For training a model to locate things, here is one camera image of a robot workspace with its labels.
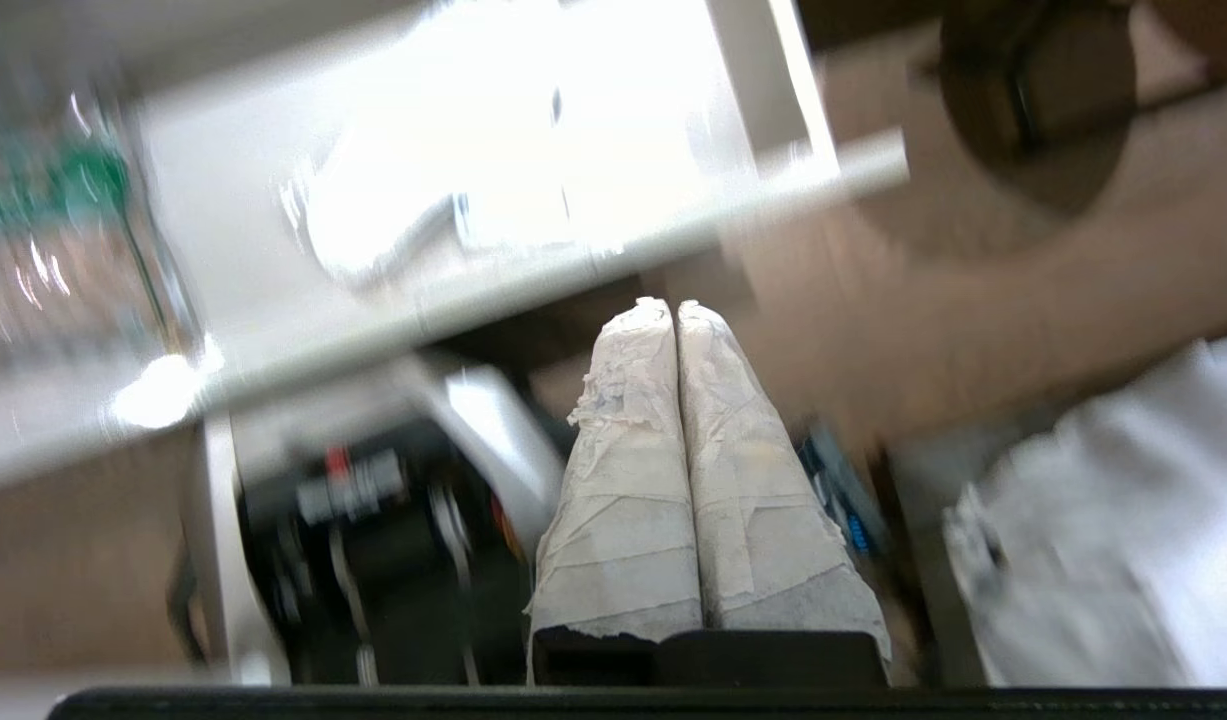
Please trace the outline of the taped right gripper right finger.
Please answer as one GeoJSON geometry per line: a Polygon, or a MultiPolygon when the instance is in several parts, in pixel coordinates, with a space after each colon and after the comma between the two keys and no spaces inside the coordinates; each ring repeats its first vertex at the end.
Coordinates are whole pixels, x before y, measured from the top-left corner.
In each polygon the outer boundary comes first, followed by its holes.
{"type": "Polygon", "coordinates": [[[881,603],[726,319],[683,302],[677,345],[706,624],[859,632],[890,662],[881,603]]]}

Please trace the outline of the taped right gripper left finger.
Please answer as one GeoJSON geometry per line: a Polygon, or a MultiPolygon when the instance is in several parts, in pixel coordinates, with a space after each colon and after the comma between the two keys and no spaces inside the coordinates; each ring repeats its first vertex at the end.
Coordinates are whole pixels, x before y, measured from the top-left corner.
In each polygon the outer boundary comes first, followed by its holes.
{"type": "Polygon", "coordinates": [[[694,507],[667,302],[640,299],[601,327],[578,435],[537,547],[531,630],[640,641],[703,628],[694,507]]]}

